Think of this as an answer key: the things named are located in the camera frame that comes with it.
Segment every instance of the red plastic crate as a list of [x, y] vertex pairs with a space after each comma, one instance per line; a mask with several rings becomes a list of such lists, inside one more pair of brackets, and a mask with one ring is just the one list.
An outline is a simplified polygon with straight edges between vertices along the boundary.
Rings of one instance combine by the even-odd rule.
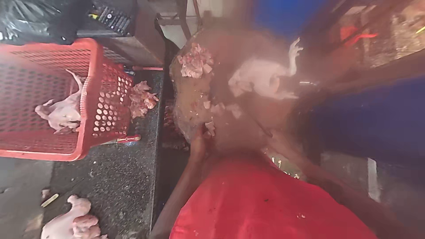
[[[86, 77], [78, 133], [53, 134], [34, 112], [50, 99], [61, 101], [77, 91], [68, 69]], [[133, 79], [103, 56], [90, 38], [70, 46], [0, 44], [0, 156], [73, 161], [90, 147], [126, 135]]]

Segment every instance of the raw chicken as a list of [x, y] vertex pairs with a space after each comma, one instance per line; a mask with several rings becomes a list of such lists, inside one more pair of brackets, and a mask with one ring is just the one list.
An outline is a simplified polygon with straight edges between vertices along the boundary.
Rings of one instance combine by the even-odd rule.
[[204, 107], [205, 107], [206, 109], [211, 108], [211, 101], [204, 101]]
[[199, 44], [192, 43], [192, 48], [184, 56], [177, 56], [182, 64], [181, 75], [184, 77], [201, 78], [202, 73], [210, 73], [214, 64], [210, 52]]
[[41, 232], [41, 239], [108, 239], [100, 236], [98, 219], [88, 215], [91, 203], [85, 198], [72, 195], [68, 198], [72, 204], [69, 212], [53, 218]]
[[83, 80], [73, 72], [69, 70], [66, 71], [71, 73], [74, 77], [78, 85], [78, 91], [68, 96], [63, 101], [56, 102], [53, 105], [54, 99], [51, 99], [43, 105], [35, 107], [35, 112], [40, 115], [42, 119], [47, 120], [50, 127], [56, 130], [55, 134], [70, 133], [79, 126], [78, 121], [81, 121], [79, 105]]
[[215, 136], [215, 126], [214, 126], [214, 122], [211, 121], [209, 123], [205, 123], [205, 127], [208, 129], [208, 134], [211, 135], [212, 137]]
[[231, 111], [236, 119], [239, 119], [239, 117], [241, 117], [241, 115], [244, 113], [238, 104], [228, 105], [226, 106], [226, 110]]
[[220, 102], [217, 105], [211, 106], [211, 113], [221, 116], [221, 115], [224, 114], [225, 109], [226, 109], [226, 107], [224, 106], [224, 104], [222, 102]]
[[135, 85], [131, 89], [131, 116], [144, 117], [148, 109], [153, 109], [156, 106], [156, 102], [159, 99], [156, 97], [156, 94], [147, 92], [151, 87], [147, 85], [146, 81], [142, 81], [139, 84]]
[[229, 80], [229, 87], [235, 97], [254, 90], [259, 95], [274, 99], [297, 99], [294, 92], [278, 92], [280, 77], [291, 77], [297, 72], [295, 58], [303, 48], [296, 46], [298, 38], [289, 48], [289, 69], [275, 61], [251, 58], [236, 70]]

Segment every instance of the black speckled counter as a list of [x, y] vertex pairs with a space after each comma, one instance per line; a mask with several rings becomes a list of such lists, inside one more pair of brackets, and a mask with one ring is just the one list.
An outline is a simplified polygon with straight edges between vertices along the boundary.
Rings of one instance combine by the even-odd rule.
[[[147, 80], [153, 88], [150, 92], [162, 98], [162, 71], [137, 72], [135, 82], [141, 80]], [[55, 162], [51, 191], [60, 196], [46, 207], [43, 221], [68, 211], [66, 199], [77, 194], [91, 201], [91, 213], [109, 239], [147, 238], [154, 218], [163, 113], [160, 101], [145, 118], [133, 121], [136, 134], [142, 137], [138, 142], [99, 145], [82, 160]]]

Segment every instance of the red object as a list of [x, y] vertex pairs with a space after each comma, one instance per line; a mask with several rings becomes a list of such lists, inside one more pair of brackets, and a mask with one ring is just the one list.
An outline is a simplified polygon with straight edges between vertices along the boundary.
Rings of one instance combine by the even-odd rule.
[[[0, 44], [0, 51], [0, 156], [73, 161], [94, 145], [125, 137], [133, 79], [103, 56], [95, 40], [78, 39], [70, 46]], [[58, 135], [34, 109], [77, 91], [65, 69], [87, 79], [79, 132]]]
[[267, 162], [226, 159], [194, 192], [170, 239], [376, 239], [323, 189]]
[[[340, 29], [340, 38], [341, 41], [345, 40], [347, 37], [351, 36], [353, 33], [355, 33], [358, 30], [355, 26], [344, 26]], [[350, 40], [348, 40], [344, 45], [345, 46], [352, 46], [354, 45], [360, 38], [373, 38], [376, 37], [378, 34], [359, 34]]]

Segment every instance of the plastic bag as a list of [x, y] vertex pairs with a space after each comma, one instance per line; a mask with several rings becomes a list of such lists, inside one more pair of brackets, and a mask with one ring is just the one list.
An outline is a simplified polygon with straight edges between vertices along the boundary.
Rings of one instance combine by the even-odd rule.
[[0, 43], [71, 44], [89, 0], [0, 0]]

